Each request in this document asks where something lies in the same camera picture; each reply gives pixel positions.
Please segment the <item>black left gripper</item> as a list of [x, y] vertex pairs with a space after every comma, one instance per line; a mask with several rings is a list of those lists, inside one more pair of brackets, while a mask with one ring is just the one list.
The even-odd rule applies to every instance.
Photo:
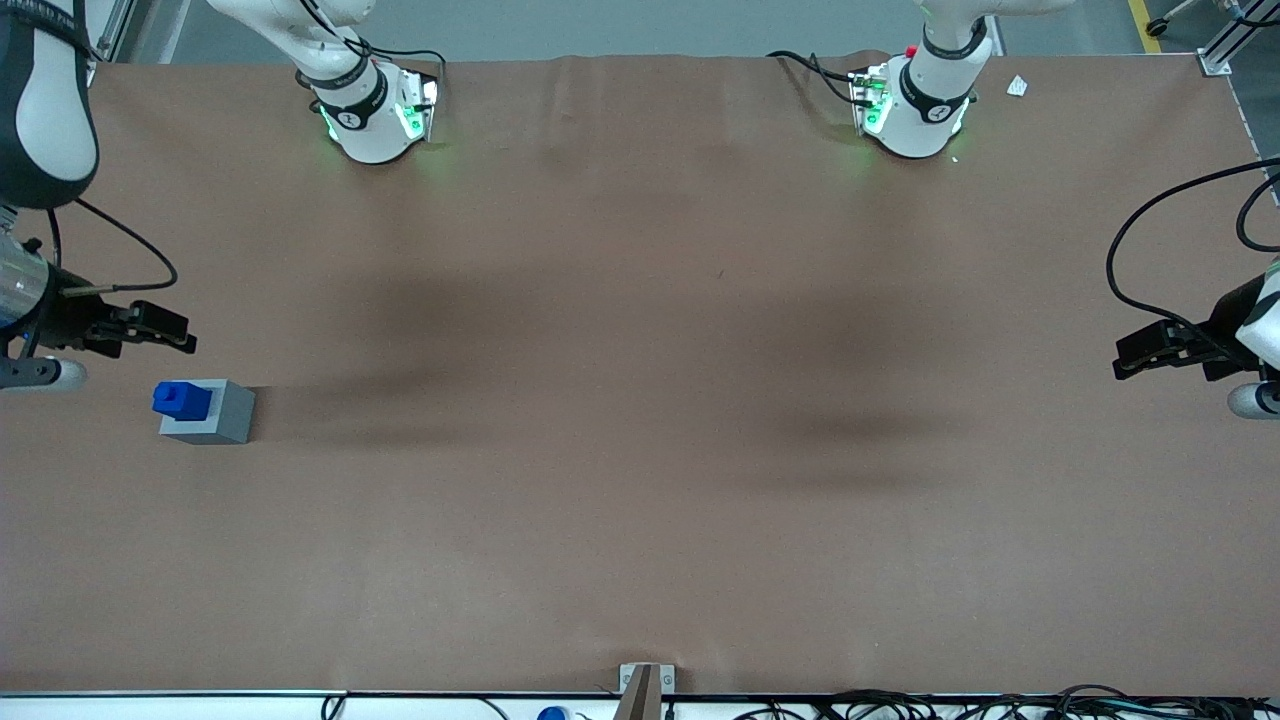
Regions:
[[1262, 372], [1265, 363], [1248, 350], [1236, 332], [1253, 311], [1265, 275], [1226, 292], [1213, 305], [1207, 320], [1198, 327], [1217, 345], [1210, 350], [1210, 359], [1198, 357], [1201, 342], [1184, 324], [1160, 319], [1116, 341], [1117, 356], [1112, 360], [1116, 380], [1126, 380], [1142, 372], [1162, 368], [1198, 366], [1207, 382], [1216, 382], [1243, 372]]

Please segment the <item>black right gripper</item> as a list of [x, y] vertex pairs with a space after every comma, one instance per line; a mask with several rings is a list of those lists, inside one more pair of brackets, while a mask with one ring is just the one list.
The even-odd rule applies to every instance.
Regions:
[[40, 348], [69, 348], [119, 359], [124, 343], [159, 345], [188, 355], [198, 347], [198, 337], [188, 333], [189, 319], [179, 313], [143, 300], [129, 309], [109, 304], [84, 278], [51, 264], [46, 275], [29, 323], [31, 356]]

